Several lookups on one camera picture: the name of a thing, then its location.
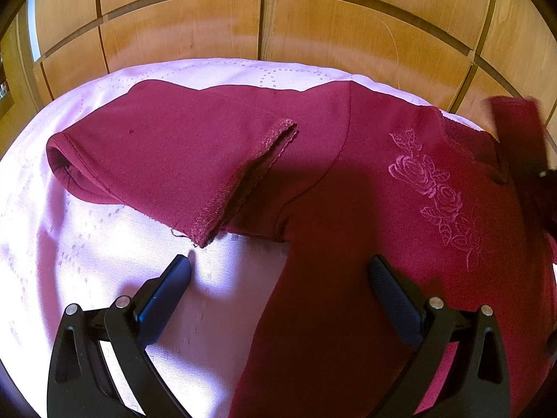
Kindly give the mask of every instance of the red fabric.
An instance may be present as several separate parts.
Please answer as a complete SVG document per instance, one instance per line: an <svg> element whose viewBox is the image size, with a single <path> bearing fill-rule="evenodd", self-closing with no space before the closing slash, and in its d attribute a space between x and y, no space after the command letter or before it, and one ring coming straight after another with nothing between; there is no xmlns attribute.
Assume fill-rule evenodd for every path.
<svg viewBox="0 0 557 418"><path fill-rule="evenodd" d="M207 187L214 193L238 165L254 165L248 153L269 127L297 124L296 139L284 149L279 138L265 157L274 163L255 175L257 187L235 182L242 197L251 192L223 226L290 242L230 418L356 418L374 409L411 354L367 284L366 264L377 253L426 296L467 310L490 304L508 357L513 416L533 397L550 366L545 342L556 300L544 210L530 187L537 177L530 165L545 162L530 103L495 101L499 145L434 107L353 82L304 92L159 82L141 89L130 91L132 104L111 102L55 135L49 162L76 196L120 199L170 226L186 222L181 231L205 205ZM143 128L135 139L130 124ZM239 139L249 149L240 150ZM527 166L516 154L525 139ZM176 209L180 218L167 218ZM204 232L213 233L207 222ZM453 355L451 348L420 410L433 404Z"/></svg>

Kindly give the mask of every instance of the floral embroidery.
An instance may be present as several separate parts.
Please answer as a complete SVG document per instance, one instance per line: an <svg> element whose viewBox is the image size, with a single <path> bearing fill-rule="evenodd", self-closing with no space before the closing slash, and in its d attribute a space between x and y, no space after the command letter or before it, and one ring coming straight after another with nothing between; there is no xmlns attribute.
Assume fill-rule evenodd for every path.
<svg viewBox="0 0 557 418"><path fill-rule="evenodd" d="M448 171L437 169L427 154L421 155L422 145L416 141L412 129L406 130L404 137L396 133L390 135L405 152L389 166L391 176L408 183L416 192L433 200L433 204L425 206L420 214L437 226L445 246L451 245L467 253L466 268L469 272L477 267L480 260L489 265L483 252L493 252L484 249L485 231L480 218L473 216L476 205L470 216L462 213L462 192L455 191L447 184L450 179Z"/></svg>

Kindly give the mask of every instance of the silver screw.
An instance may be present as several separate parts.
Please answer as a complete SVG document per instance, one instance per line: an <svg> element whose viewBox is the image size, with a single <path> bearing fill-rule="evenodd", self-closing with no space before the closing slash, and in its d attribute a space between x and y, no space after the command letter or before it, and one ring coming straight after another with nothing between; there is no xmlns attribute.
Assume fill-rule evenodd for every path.
<svg viewBox="0 0 557 418"><path fill-rule="evenodd" d="M433 309L441 309L445 306L445 303L443 303L443 300L441 300L439 297L431 297L430 298L430 307Z"/></svg>
<svg viewBox="0 0 557 418"><path fill-rule="evenodd" d="M491 306L489 305L482 305L482 313L486 316L492 316L493 308L491 308Z"/></svg>
<svg viewBox="0 0 557 418"><path fill-rule="evenodd" d="M116 299L117 308L126 308L130 304L131 299L127 295L121 295Z"/></svg>
<svg viewBox="0 0 557 418"><path fill-rule="evenodd" d="M75 314L77 312L77 305L75 303L72 303L71 305L68 305L66 307L66 314L68 316L71 316L72 314Z"/></svg>

